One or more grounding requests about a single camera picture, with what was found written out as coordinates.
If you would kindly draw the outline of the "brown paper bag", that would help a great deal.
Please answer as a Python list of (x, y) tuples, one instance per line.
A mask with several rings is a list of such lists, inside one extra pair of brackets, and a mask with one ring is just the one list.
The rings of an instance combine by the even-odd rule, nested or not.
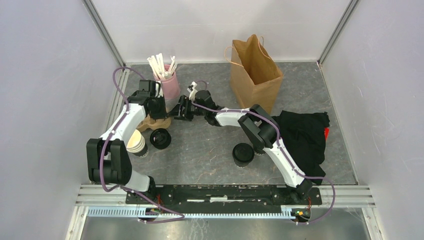
[(268, 114), (273, 110), (283, 73), (263, 46), (263, 38), (251, 35), (246, 41), (234, 39), (229, 84), (240, 108), (260, 105)]

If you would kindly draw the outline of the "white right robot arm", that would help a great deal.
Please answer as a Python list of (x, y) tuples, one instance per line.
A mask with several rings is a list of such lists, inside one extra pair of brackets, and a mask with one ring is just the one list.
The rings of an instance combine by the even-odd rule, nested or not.
[(302, 204), (309, 198), (313, 183), (287, 150), (277, 122), (260, 105), (244, 109), (227, 108), (217, 105), (208, 90), (200, 90), (192, 98), (182, 95), (168, 115), (184, 121), (202, 116), (212, 126), (240, 127), (252, 146), (267, 154), (277, 166), (285, 185), (290, 188), (289, 199), (295, 204)]

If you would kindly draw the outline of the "black paper coffee cup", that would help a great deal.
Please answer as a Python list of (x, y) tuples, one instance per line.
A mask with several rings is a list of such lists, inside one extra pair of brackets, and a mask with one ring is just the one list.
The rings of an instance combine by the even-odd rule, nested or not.
[(254, 154), (257, 156), (263, 156), (266, 152), (263, 149), (259, 149), (259, 148), (254, 148)]
[(240, 168), (244, 168), (247, 165), (249, 165), (254, 159), (253, 157), (237, 157), (237, 156), (233, 156), (233, 161), (234, 163), (240, 167)]

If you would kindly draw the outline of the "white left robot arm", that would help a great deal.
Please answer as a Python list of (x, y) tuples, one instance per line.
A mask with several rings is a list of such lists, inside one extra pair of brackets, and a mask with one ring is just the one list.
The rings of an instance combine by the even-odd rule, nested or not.
[(165, 119), (163, 88), (158, 81), (140, 80), (138, 90), (124, 98), (124, 107), (112, 126), (86, 144), (89, 180), (102, 185), (113, 184), (137, 191), (145, 204), (153, 203), (157, 190), (153, 179), (133, 170), (129, 153), (145, 156), (148, 147), (137, 127), (146, 118)]

